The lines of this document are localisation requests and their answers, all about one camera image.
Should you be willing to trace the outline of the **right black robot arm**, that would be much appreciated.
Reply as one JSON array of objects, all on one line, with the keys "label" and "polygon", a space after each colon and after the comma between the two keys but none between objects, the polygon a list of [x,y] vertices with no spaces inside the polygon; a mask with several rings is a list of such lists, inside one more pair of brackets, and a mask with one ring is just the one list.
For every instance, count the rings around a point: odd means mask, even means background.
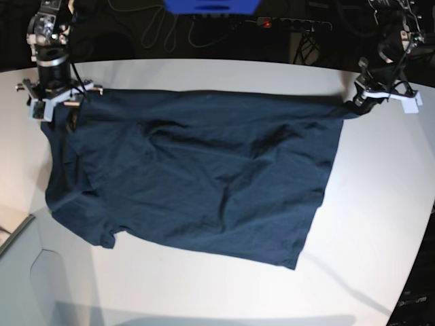
[{"label": "right black robot arm", "polygon": [[59,104],[79,108],[89,92],[103,93],[92,80],[81,79],[71,62],[69,41],[75,13],[73,1],[42,1],[27,29],[31,61],[37,66],[37,81],[23,79],[16,90],[27,91],[34,120],[51,122]]}]

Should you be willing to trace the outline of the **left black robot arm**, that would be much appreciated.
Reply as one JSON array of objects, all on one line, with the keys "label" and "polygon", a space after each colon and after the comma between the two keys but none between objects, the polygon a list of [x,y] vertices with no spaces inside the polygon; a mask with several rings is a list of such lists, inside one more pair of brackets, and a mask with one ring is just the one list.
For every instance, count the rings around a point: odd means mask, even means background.
[{"label": "left black robot arm", "polygon": [[404,74],[413,50],[422,46],[425,35],[410,1],[369,1],[379,27],[377,54],[379,64],[367,58],[359,60],[360,74],[354,81],[356,94],[347,102],[356,114],[364,115],[383,101],[402,103],[405,113],[418,113],[423,102],[419,91],[412,89]]}]

